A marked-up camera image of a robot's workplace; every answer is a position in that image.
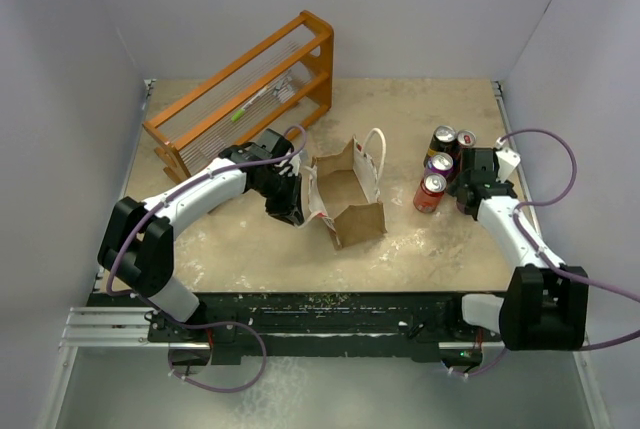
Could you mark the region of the purple fanta can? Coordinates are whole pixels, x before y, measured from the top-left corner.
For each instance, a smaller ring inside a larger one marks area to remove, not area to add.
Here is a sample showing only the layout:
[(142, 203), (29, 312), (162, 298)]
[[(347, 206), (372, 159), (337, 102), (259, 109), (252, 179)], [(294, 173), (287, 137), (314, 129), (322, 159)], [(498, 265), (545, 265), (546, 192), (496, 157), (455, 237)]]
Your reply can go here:
[(437, 152), (427, 159), (425, 166), (426, 174), (439, 174), (447, 182), (451, 180), (454, 169), (454, 161), (452, 157), (443, 152)]

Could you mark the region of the silver blue red can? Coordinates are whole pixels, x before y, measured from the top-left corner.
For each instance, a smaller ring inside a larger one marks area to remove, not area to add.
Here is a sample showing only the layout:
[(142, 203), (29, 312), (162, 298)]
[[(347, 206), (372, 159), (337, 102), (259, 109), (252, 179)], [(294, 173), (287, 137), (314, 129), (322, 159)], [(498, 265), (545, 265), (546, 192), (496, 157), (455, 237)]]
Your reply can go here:
[(476, 144), (476, 135), (466, 129), (459, 130), (456, 134), (453, 157), (458, 160), (464, 149), (472, 148)]

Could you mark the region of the red coke can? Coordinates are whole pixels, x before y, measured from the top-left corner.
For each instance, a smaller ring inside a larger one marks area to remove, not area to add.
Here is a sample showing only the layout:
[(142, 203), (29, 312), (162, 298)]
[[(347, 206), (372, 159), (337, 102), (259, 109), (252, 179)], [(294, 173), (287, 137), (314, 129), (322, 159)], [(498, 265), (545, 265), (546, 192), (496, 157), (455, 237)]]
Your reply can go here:
[(434, 212), (446, 191), (446, 186), (447, 181), (442, 175), (426, 174), (414, 195), (414, 207), (422, 213)]

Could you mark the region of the dark black soda can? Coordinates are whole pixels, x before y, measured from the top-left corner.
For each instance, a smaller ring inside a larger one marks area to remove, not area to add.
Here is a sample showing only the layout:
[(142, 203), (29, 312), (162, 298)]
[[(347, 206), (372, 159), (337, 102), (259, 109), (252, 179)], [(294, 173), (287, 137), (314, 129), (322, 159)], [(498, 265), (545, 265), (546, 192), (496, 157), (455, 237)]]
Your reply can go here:
[(436, 153), (453, 154), (457, 144), (457, 131), (448, 125), (439, 125), (434, 130), (427, 152), (425, 154), (423, 165)]

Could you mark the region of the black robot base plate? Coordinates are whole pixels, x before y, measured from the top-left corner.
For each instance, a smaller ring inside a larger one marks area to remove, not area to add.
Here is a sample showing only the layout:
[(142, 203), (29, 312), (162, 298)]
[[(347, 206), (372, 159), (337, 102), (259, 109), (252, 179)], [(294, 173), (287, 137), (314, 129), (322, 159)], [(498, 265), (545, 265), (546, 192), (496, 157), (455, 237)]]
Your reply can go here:
[(212, 363), (244, 356), (406, 358), (474, 364), (497, 334), (462, 319), (459, 292), (199, 293), (197, 329), (149, 312), (149, 338), (174, 347), (213, 349)]

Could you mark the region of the watermelon print canvas bag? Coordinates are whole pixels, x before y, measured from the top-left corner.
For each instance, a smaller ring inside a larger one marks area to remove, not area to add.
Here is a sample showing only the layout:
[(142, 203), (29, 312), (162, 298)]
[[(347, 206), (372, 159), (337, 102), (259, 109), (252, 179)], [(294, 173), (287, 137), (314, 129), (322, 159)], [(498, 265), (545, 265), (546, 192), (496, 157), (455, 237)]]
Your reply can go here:
[(307, 180), (306, 220), (321, 220), (335, 248), (386, 233), (380, 191), (386, 154), (385, 135), (373, 128), (362, 142), (353, 137), (341, 152), (315, 156), (302, 168)]

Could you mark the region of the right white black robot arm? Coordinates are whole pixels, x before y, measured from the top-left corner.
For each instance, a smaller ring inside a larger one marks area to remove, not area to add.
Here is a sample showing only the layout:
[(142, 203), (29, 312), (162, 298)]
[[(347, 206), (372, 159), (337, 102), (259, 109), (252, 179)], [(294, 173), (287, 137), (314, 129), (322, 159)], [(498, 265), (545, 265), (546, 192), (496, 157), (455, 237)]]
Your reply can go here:
[(464, 295), (461, 306), (445, 315), (445, 329), (452, 338), (467, 340), (481, 327), (498, 334), (512, 351), (576, 351), (584, 342), (588, 287), (571, 278), (586, 272), (549, 250), (517, 209), (519, 199), (508, 180), (516, 165), (516, 153), (508, 148), (459, 153), (448, 192), (496, 242), (512, 275), (502, 295)]

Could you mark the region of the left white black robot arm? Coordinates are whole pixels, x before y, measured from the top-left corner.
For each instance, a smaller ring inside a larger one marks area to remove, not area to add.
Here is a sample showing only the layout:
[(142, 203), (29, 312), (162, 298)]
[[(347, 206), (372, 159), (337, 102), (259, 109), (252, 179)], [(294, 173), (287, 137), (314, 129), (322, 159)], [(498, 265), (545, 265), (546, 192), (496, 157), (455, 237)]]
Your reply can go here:
[(171, 318), (184, 341), (202, 336), (205, 303), (174, 274), (176, 239), (218, 206), (255, 192), (266, 213), (291, 226), (304, 222), (300, 150), (286, 135), (267, 129), (255, 142), (223, 149), (204, 169), (173, 189), (113, 207), (97, 255), (112, 297), (135, 296)]

